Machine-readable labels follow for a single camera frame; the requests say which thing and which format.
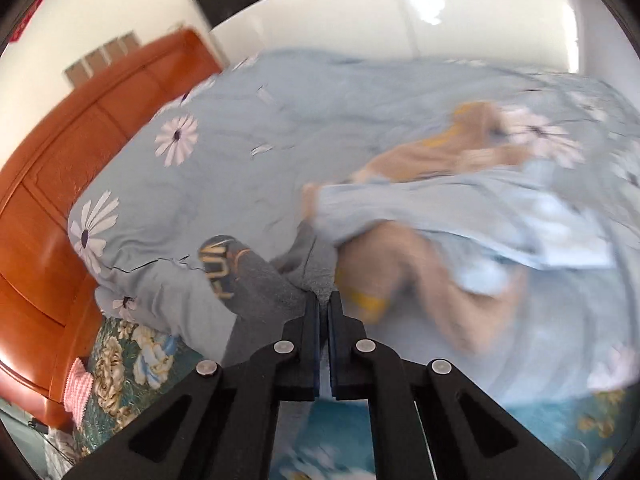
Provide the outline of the grey sweater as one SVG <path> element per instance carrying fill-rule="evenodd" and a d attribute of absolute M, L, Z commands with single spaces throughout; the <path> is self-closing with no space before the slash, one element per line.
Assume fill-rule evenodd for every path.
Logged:
<path fill-rule="evenodd" d="M 278 340 L 284 324 L 305 313 L 310 292 L 326 304 L 335 289 L 337 250 L 306 221 L 293 245 L 270 261 L 229 235 L 206 240 L 198 258 L 214 294 L 236 316 L 224 366 Z"/>

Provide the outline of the pink checkered cloth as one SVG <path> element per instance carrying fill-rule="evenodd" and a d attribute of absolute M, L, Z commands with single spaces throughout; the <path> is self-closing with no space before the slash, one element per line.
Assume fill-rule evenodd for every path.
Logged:
<path fill-rule="evenodd" d="M 84 419 L 87 403 L 94 385 L 93 374 L 76 358 L 67 374 L 63 392 L 63 406 L 72 415 L 73 424 L 79 427 Z"/>

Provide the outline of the teal floral blanket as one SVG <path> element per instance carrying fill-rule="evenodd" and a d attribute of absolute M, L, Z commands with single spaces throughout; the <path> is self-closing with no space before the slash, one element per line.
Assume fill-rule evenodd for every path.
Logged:
<path fill-rule="evenodd" d="M 200 362 L 180 339 L 118 318 L 104 318 L 86 369 L 93 390 L 75 432 L 88 455 L 132 422 Z M 510 414 L 584 479 L 605 471 L 629 438 L 638 389 L 560 403 L 510 408 Z M 302 429 L 271 462 L 273 479 L 372 479 L 369 412 L 361 403 L 318 400 Z"/>

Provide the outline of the orange wooden headboard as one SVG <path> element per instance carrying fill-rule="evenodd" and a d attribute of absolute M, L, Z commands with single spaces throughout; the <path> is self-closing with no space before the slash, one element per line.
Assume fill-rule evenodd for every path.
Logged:
<path fill-rule="evenodd" d="M 1 396 L 49 427 L 72 429 L 66 377 L 102 322 L 68 214 L 163 104 L 219 70 L 190 28 L 155 40 L 70 92 L 1 169 Z"/>

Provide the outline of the light blue shirt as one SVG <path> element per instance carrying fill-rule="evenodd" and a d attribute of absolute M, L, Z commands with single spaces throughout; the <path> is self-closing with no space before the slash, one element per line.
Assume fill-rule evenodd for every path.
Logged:
<path fill-rule="evenodd" d="M 615 266 L 598 216 L 552 193 L 525 172 L 494 168 L 449 177 L 324 186 L 314 227 L 343 243 L 395 221 L 435 243 L 454 282 L 496 296 L 516 266 L 601 270 Z"/>

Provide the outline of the light blue floral duvet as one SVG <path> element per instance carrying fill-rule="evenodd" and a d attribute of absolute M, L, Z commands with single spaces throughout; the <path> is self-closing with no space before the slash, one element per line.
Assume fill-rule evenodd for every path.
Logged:
<path fill-rule="evenodd" d="M 403 358 L 450 359 L 495 400 L 556 401 L 639 378 L 639 200 L 615 155 L 639 115 L 601 81 L 477 62 L 372 62 L 279 51 L 210 77 L 163 106 L 89 184 L 68 236 L 105 316 L 180 337 L 222 359 L 236 320 L 196 252 L 230 235 L 272 260 L 293 245 L 299 194 L 373 155 L 431 138 L 457 104 L 486 98 L 547 119 L 552 155 L 522 172 L 594 212 L 615 266 L 533 270 L 518 314 L 486 354 L 466 356 L 402 292 L 374 339 Z"/>

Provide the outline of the red wall decoration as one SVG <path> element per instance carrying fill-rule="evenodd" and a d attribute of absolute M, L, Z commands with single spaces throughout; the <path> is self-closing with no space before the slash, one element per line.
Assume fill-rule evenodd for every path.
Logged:
<path fill-rule="evenodd" d="M 10 44 L 14 44 L 14 42 L 17 42 L 21 39 L 21 36 L 23 36 L 25 29 L 34 17 L 38 8 L 41 6 L 42 2 L 43 0 L 34 0 L 34 2 L 29 6 L 27 11 L 22 16 L 21 21 L 19 21 L 18 24 L 14 27 L 12 35 L 9 38 Z"/>

